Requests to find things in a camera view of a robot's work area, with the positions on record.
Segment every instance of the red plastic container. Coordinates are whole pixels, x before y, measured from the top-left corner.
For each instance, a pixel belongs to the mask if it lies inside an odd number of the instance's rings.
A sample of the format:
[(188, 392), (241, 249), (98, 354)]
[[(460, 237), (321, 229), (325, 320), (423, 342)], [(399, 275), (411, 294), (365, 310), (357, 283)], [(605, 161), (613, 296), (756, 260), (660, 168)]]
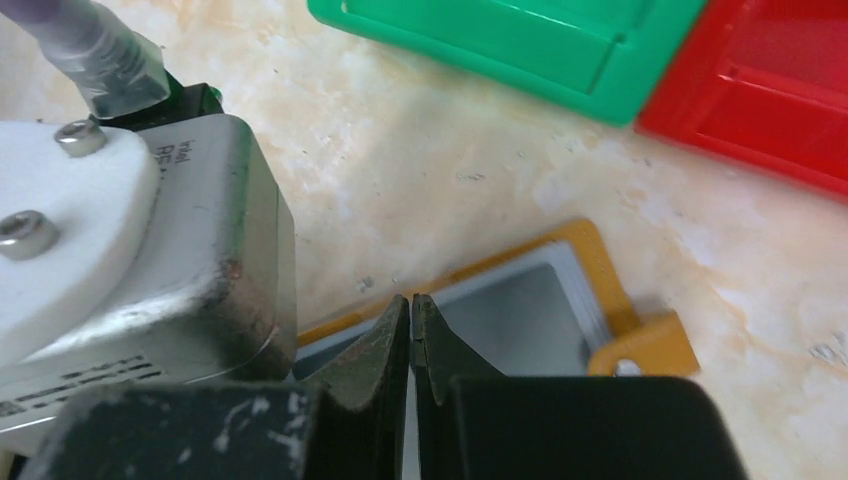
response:
[(848, 195), (848, 0), (712, 0), (636, 128)]

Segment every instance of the transparent connector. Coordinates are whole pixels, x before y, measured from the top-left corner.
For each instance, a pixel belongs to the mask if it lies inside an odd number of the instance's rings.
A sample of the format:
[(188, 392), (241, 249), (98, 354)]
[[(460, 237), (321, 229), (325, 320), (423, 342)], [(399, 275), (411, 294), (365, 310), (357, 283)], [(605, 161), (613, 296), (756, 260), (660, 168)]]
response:
[(34, 36), (97, 118), (143, 110), (170, 95), (159, 48), (90, 0), (0, 0), (0, 10)]

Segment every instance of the green plastic container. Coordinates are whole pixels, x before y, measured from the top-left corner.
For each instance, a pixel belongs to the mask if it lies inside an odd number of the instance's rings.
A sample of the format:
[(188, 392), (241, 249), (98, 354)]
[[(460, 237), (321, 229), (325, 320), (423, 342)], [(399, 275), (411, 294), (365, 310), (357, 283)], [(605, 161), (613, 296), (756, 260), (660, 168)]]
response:
[(318, 21), (613, 124), (639, 112), (706, 0), (308, 0)]

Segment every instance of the beige marble surface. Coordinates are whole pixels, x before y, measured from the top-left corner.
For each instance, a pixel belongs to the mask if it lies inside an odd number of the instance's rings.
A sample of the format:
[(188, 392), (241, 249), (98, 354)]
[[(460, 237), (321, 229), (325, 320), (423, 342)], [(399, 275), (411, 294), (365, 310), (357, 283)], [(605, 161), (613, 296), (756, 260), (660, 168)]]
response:
[[(104, 3), (253, 127), (297, 224), (302, 326), (585, 216), (637, 305), (680, 313), (753, 479), (848, 475), (845, 205), (334, 31), (303, 0)], [(0, 92), (4, 119), (86, 113), (3, 19)]]

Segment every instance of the hex bolt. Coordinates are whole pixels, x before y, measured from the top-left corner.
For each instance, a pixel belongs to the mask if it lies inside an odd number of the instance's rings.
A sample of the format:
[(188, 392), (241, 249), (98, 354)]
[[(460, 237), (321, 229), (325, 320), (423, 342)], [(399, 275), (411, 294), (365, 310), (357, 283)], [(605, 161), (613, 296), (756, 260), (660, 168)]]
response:
[(106, 145), (106, 134), (91, 120), (71, 122), (53, 135), (53, 140), (71, 157), (90, 155)]
[(43, 213), (25, 210), (0, 220), (0, 255), (20, 261), (50, 250), (59, 229)]
[(623, 358), (615, 364), (616, 377), (638, 377), (642, 375), (642, 369), (633, 360)]

